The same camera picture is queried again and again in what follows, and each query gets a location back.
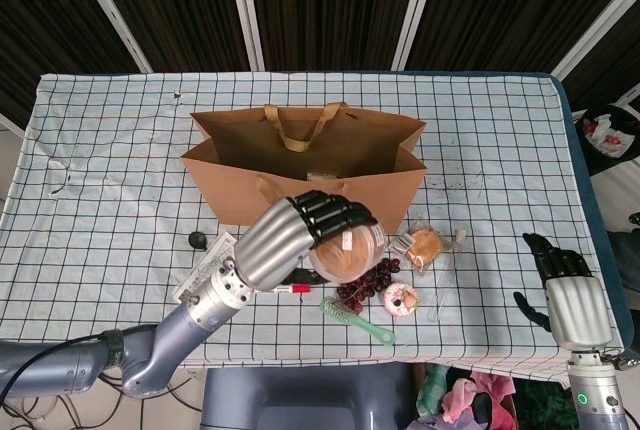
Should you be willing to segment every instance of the table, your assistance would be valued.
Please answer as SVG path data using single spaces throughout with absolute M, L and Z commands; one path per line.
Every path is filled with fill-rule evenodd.
M 566 99 L 534 74 L 45 75 L 0 221 L 0 338 L 55 342 L 161 320 L 198 257 L 188 234 L 245 230 L 218 223 L 179 159 L 202 139 L 189 114 L 332 101 L 427 122 L 415 154 L 428 172 L 405 228 L 426 218 L 444 235 L 469 233 L 439 322 L 427 318 L 443 297 L 437 266 L 397 274 L 426 302 L 413 316 L 393 320 L 376 299 L 366 307 L 364 318 L 393 328 L 392 348 L 325 319 L 329 285 L 302 298 L 259 294 L 185 365 L 434 361 L 564 381 L 565 352 L 512 297 L 545 308 L 520 235 L 579 251 L 601 277 L 599 238 L 576 185 Z

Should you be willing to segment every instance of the black curtain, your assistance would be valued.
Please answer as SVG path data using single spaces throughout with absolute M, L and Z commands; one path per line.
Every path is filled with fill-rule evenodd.
M 136 73 L 96 0 L 0 0 L 0 111 L 26 127 L 40 75 Z
M 408 0 L 255 0 L 267 70 L 389 70 Z
M 627 10 L 562 84 L 573 110 L 582 110 L 613 103 L 638 82 L 640 1 Z
M 156 72 L 249 70 L 235 0 L 114 0 Z
M 611 0 L 427 0 L 409 70 L 550 72 Z

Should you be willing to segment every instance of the gray chair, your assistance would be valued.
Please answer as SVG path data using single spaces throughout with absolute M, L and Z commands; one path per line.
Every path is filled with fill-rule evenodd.
M 207 372 L 201 430 L 395 430 L 414 418 L 411 365 Z

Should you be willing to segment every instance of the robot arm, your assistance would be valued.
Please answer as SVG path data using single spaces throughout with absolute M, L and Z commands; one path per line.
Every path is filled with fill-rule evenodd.
M 580 428 L 628 430 L 616 369 L 601 354 L 613 334 L 600 281 L 576 252 L 555 248 L 537 234 L 523 237 L 547 292 L 549 316 L 531 308 L 521 293 L 514 298 L 529 320 L 571 351 L 568 374 Z
M 167 386 L 180 363 L 252 298 L 284 280 L 309 250 L 346 228 L 377 223 L 369 210 L 338 195 L 312 191 L 280 200 L 238 241 L 235 262 L 204 282 L 157 327 L 111 331 L 30 365 L 10 396 L 84 391 L 105 368 L 122 370 L 122 391 L 148 397 Z M 0 389 L 31 356 L 50 345 L 0 342 Z

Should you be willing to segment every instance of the clear plastic lid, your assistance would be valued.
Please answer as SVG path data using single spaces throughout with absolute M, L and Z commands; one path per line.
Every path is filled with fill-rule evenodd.
M 331 282 L 356 280 L 375 265 L 386 247 L 380 225 L 345 230 L 309 254 L 313 268 Z

